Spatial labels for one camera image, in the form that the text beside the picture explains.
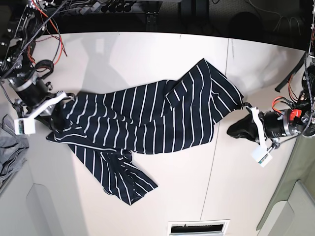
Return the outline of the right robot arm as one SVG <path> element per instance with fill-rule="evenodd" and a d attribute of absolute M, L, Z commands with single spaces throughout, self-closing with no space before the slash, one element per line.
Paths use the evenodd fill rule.
<path fill-rule="evenodd" d="M 37 39 L 53 23 L 64 0 L 2 0 L 0 2 L 0 83 L 8 82 L 17 98 L 8 102 L 16 111 L 17 129 L 25 133 L 35 120 L 51 130 L 62 130 L 62 105 L 72 93 L 52 93 L 45 79 L 54 72 L 57 59 L 35 61 Z"/>

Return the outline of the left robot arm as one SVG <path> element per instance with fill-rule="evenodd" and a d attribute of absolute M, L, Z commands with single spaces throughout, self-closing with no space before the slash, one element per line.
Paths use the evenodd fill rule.
<path fill-rule="evenodd" d="M 279 138 L 293 139 L 300 135 L 312 138 L 315 136 L 315 24 L 311 24 L 311 37 L 308 50 L 288 76 L 275 88 L 279 92 L 288 85 L 289 99 L 279 96 L 272 102 L 272 110 L 261 112 L 250 103 L 244 103 L 249 114 L 231 125 L 227 135 L 233 138 L 243 138 L 260 145 L 267 139 L 272 140 L 272 146 L 281 143 Z M 296 96 L 291 87 L 291 80 L 296 72 L 304 66 L 302 76 L 302 91 Z"/>

